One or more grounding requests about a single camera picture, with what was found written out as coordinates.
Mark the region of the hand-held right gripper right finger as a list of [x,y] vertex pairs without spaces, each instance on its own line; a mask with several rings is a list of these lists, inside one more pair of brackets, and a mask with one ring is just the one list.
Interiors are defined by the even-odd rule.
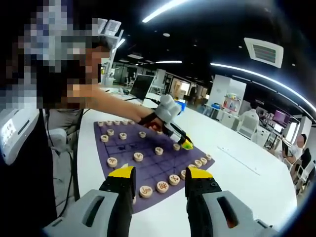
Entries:
[[253,218],[245,203],[222,191],[206,170],[186,168],[185,196],[192,237],[276,237],[278,232]]

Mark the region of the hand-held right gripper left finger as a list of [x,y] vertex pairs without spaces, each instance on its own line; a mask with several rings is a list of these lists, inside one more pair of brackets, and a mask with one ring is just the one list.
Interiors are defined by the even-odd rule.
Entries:
[[126,237],[135,189],[135,167],[118,168],[109,173],[98,190],[90,190],[69,208],[65,217],[43,231],[48,237]]

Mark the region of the person's left hand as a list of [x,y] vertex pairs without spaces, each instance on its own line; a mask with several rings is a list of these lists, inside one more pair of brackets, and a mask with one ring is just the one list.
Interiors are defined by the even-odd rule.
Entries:
[[154,131],[162,132],[162,128],[164,126],[163,121],[157,116],[155,112],[145,116],[139,122],[139,125],[144,126],[146,128],[151,128]]

